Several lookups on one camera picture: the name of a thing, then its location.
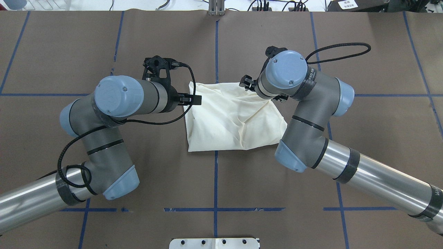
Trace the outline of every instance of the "brown table surface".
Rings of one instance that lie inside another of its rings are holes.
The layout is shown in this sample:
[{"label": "brown table surface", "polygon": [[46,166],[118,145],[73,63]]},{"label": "brown table surface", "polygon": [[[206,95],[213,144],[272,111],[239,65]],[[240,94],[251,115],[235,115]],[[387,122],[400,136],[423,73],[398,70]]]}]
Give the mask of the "brown table surface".
[{"label": "brown table surface", "polygon": [[[257,76],[268,46],[306,56],[343,42],[366,42],[372,51],[319,65],[356,91],[326,136],[443,187],[440,14],[4,11],[0,193],[54,170],[71,140],[58,124],[63,107],[111,73],[140,78],[145,57],[185,62],[198,82],[237,82]],[[172,71],[172,81],[187,91],[188,71]],[[289,121],[296,102],[276,106]],[[166,121],[182,111],[139,118]],[[135,191],[113,201],[99,195],[28,223],[0,237],[0,248],[167,249],[172,238],[243,236],[259,237],[267,249],[442,248],[442,237],[407,214],[315,170],[279,165],[276,145],[187,152],[184,120],[121,131],[140,178]],[[85,160],[76,144],[64,163]]]}]

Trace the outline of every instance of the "blue tape line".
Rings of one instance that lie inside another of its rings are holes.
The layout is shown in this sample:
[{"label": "blue tape line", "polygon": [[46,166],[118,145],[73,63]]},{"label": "blue tape line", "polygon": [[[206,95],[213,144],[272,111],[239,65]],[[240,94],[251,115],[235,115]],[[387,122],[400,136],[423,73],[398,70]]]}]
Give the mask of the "blue tape line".
[{"label": "blue tape line", "polygon": [[355,96],[356,97],[428,97],[427,94],[356,94]]},{"label": "blue tape line", "polygon": [[2,93],[0,96],[22,96],[22,97],[70,97],[87,96],[89,93]]},{"label": "blue tape line", "polygon": [[120,34],[121,34],[121,26],[123,24],[123,16],[124,16],[124,11],[121,12],[121,17],[120,17],[120,26],[118,28],[117,42],[115,43],[114,62],[117,61],[118,43],[120,42]]},{"label": "blue tape line", "polygon": [[[312,14],[312,12],[309,12],[309,14],[311,15],[311,26],[312,26],[312,35],[314,37],[314,47],[315,47],[315,50],[317,50],[319,47],[317,46],[317,37],[315,36],[314,15]],[[315,56],[317,57],[317,61],[320,61],[319,54],[316,53]],[[319,69],[319,71],[322,70],[319,63],[317,63],[317,68]]]},{"label": "blue tape line", "polygon": [[88,221],[88,209],[90,203],[91,199],[88,199],[86,201],[85,215],[83,216],[82,232],[80,233],[80,241],[78,242],[78,249],[82,249],[83,246],[83,238],[85,237],[86,222]]},{"label": "blue tape line", "polygon": [[214,152],[214,238],[217,238],[217,208],[218,208],[218,151]]},{"label": "blue tape line", "polygon": [[441,122],[440,122],[440,119],[439,119],[439,115],[437,114],[437,111],[435,109],[434,101],[432,100],[431,92],[429,90],[429,86],[428,86],[426,78],[424,76],[420,60],[418,59],[417,51],[416,51],[415,46],[414,46],[414,41],[412,40],[411,31],[409,30],[409,24],[408,24],[408,19],[406,18],[406,12],[404,12],[404,11],[403,11],[403,18],[404,18],[404,24],[406,25],[406,30],[408,31],[408,36],[409,36],[409,41],[411,43],[412,51],[414,52],[414,56],[415,56],[416,61],[417,61],[418,69],[420,70],[421,78],[423,79],[423,83],[424,83],[424,86],[426,88],[426,93],[427,93],[427,95],[429,97],[429,101],[431,102],[432,111],[434,112],[434,116],[435,116],[435,119],[437,121],[437,125],[438,125],[439,130],[440,130],[440,135],[443,138],[443,128],[442,128],[442,125],[441,125]]},{"label": "blue tape line", "polygon": [[172,207],[164,208],[165,212],[214,212],[212,207]]},{"label": "blue tape line", "polygon": [[[329,134],[329,139],[333,140],[330,122],[328,122],[328,134]],[[345,211],[343,210],[342,191],[340,189],[340,184],[338,182],[336,182],[336,186],[337,186],[338,203],[340,205],[340,216],[342,218],[342,227],[343,227],[343,236],[345,239],[345,247],[346,247],[346,249],[349,249],[348,230],[346,229]]]},{"label": "blue tape line", "polygon": [[218,22],[215,22],[215,83],[218,84]]},{"label": "blue tape line", "polygon": [[172,207],[164,208],[165,212],[280,212],[285,207]]},{"label": "blue tape line", "polygon": [[[60,212],[86,212],[86,208],[65,208]],[[117,212],[117,208],[89,208],[88,212]]]},{"label": "blue tape line", "polygon": [[393,206],[356,206],[356,207],[324,207],[323,211],[381,211],[397,210]]},{"label": "blue tape line", "polygon": [[217,210],[219,212],[280,212],[284,209],[285,207],[224,207]]},{"label": "blue tape line", "polygon": [[345,247],[349,249],[348,230],[346,229],[345,211],[343,210],[342,191],[340,190],[340,184],[337,184],[338,203],[340,205],[340,216],[342,217],[343,235],[345,238]]},{"label": "blue tape line", "polygon": [[16,46],[14,47],[14,51],[12,52],[11,59],[9,60],[9,64],[8,64],[7,69],[6,69],[6,73],[4,74],[3,81],[2,81],[1,86],[0,86],[0,93],[3,91],[4,84],[6,83],[6,79],[8,78],[9,70],[11,69],[11,66],[12,66],[12,61],[14,60],[14,57],[16,56],[16,52],[17,52],[17,49],[19,48],[20,40],[22,39],[23,33],[25,31],[25,27],[26,27],[27,21],[29,19],[30,13],[31,12],[28,11],[28,13],[26,14],[26,18],[25,18],[25,21],[23,23],[22,30],[20,31],[19,38],[17,39]]}]

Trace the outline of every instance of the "crumpled fabric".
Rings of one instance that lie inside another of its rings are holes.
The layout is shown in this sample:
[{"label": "crumpled fabric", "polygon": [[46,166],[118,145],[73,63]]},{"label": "crumpled fabric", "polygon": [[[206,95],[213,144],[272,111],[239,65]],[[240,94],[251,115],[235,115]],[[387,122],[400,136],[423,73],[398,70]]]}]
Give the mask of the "crumpled fabric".
[{"label": "crumpled fabric", "polygon": [[[189,152],[249,150],[282,138],[287,124],[274,103],[238,84],[196,84],[202,105],[185,115]],[[189,90],[194,90],[192,82]]]}]

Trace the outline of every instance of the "light blue end cap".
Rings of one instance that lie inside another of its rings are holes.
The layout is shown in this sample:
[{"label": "light blue end cap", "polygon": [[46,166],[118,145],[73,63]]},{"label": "light blue end cap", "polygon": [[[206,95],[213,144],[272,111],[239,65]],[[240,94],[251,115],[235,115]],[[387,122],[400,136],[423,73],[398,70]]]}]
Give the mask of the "light blue end cap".
[{"label": "light blue end cap", "polygon": [[118,75],[103,78],[94,91],[97,107],[113,117],[133,115],[144,99],[143,87],[129,76]]},{"label": "light blue end cap", "polygon": [[140,180],[138,179],[136,166],[132,165],[117,181],[103,192],[103,195],[107,200],[114,200],[136,189],[139,183]]},{"label": "light blue end cap", "polygon": [[266,78],[278,89],[300,85],[306,77],[307,64],[301,54],[287,50],[271,58],[266,65]]},{"label": "light blue end cap", "polygon": [[274,155],[277,161],[288,169],[298,173],[303,173],[307,168],[306,165],[284,144],[282,140],[278,143],[276,153]]},{"label": "light blue end cap", "polygon": [[354,88],[350,85],[344,83],[340,79],[338,80],[338,84],[340,85],[340,101],[338,102],[337,110],[335,111],[333,116],[339,117],[345,114],[349,107],[351,107],[352,102],[354,101]]},{"label": "light blue end cap", "polygon": [[65,132],[69,135],[69,136],[73,136],[73,137],[78,137],[78,135],[74,132],[74,130],[71,127],[71,122],[69,121],[69,115],[71,113],[71,108],[72,105],[79,100],[76,99],[74,102],[70,103],[69,105],[67,105],[65,108],[63,108],[62,112],[60,113],[60,125],[62,126],[63,130],[65,130]]}]

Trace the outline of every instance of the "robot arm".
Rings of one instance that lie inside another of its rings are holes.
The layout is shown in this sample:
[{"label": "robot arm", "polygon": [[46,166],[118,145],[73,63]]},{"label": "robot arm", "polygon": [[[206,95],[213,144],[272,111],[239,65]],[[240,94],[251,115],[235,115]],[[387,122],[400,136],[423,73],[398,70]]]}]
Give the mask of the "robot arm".
[{"label": "robot arm", "polygon": [[[0,234],[94,195],[112,200],[137,188],[139,178],[118,126],[133,115],[201,104],[201,96],[177,93],[171,86],[169,70],[187,65],[155,56],[146,58],[144,66],[144,80],[105,77],[92,94],[63,109],[60,123],[69,135],[81,138],[81,134],[95,130],[82,139],[89,161],[1,195]],[[166,71],[165,78],[160,77],[161,70]]]},{"label": "robot arm", "polygon": [[277,147],[277,161],[297,172],[307,167],[324,172],[390,203],[443,236],[440,188],[323,137],[329,118],[343,115],[351,106],[353,88],[309,67],[298,52],[269,47],[266,55],[258,79],[245,75],[240,86],[264,99],[299,101]]}]

